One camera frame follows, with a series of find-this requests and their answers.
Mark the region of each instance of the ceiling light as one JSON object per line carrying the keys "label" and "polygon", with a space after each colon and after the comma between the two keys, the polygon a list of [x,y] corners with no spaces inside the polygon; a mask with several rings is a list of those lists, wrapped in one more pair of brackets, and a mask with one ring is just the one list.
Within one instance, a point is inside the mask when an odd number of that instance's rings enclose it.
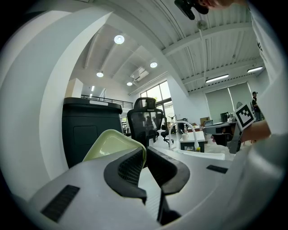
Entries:
{"label": "ceiling light", "polygon": [[216,80],[219,80],[219,79],[222,79],[222,78],[226,78],[226,77],[229,77],[229,74],[226,74],[226,75],[223,75],[223,76],[220,76],[220,77],[215,77],[215,78],[206,80],[206,83],[212,82],[212,81],[216,81]]}
{"label": "ceiling light", "polygon": [[151,67],[151,68],[156,68],[157,65],[158,65],[157,62],[152,62],[152,63],[150,64],[150,67]]}
{"label": "ceiling light", "polygon": [[97,73],[96,75],[97,75],[98,77],[103,77],[103,76],[104,76],[103,72],[99,72],[99,73]]}
{"label": "ceiling light", "polygon": [[257,68],[253,68],[253,69],[250,69],[250,70],[247,70],[247,73],[251,73],[251,72],[255,72],[255,71],[258,71],[258,70],[261,70],[263,69],[263,67],[257,67]]}
{"label": "ceiling light", "polygon": [[116,44],[122,44],[125,41],[125,39],[124,39],[124,37],[122,35],[117,35],[114,38],[114,41],[115,41]]}

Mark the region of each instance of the person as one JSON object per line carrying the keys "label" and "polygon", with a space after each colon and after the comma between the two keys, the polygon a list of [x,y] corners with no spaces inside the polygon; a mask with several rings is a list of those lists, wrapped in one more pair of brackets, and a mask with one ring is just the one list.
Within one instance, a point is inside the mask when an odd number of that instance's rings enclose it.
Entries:
{"label": "person", "polygon": [[257,105],[257,93],[254,91],[252,93],[252,95],[253,95],[252,105],[253,105],[255,116],[256,116],[256,122],[258,122],[261,119],[261,111],[260,111],[260,108]]}
{"label": "person", "polygon": [[[211,10],[225,9],[231,6],[233,3],[240,4],[246,7],[249,6],[247,0],[198,0],[199,5]],[[252,26],[258,41],[260,55],[263,58],[270,82],[272,82],[280,74],[280,72],[277,70],[281,69],[280,64],[277,63],[277,61],[275,60],[275,56],[277,55],[277,49],[275,48],[272,35],[269,34],[269,31],[264,28],[263,21],[257,18],[256,14],[254,14],[252,10],[251,17]],[[262,140],[268,138],[270,134],[271,131],[266,120],[254,122],[243,131],[241,142],[249,140]]]}

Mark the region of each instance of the ceiling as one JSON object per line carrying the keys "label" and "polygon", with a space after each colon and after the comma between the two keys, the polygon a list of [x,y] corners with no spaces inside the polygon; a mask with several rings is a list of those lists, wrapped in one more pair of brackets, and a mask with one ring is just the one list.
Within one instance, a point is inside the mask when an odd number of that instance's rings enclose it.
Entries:
{"label": "ceiling", "polygon": [[[115,9],[115,14],[125,15],[126,20],[141,25],[141,31],[153,41],[181,79],[185,89],[192,93],[209,87],[206,79],[229,74],[229,79],[247,76],[247,70],[263,65],[256,36],[252,29],[247,8],[233,4],[225,10],[211,11],[207,15],[193,12],[196,20],[190,21],[175,5],[174,0],[95,0]],[[197,21],[206,22],[201,34]],[[114,43],[116,35],[123,35],[125,42]],[[153,50],[144,48],[122,31],[104,25],[83,50],[76,67],[93,68],[95,74],[103,71],[105,77],[126,85],[139,67],[149,75],[135,82],[131,91],[138,92],[149,81],[167,73],[152,55]],[[152,69],[152,61],[158,67]]]}

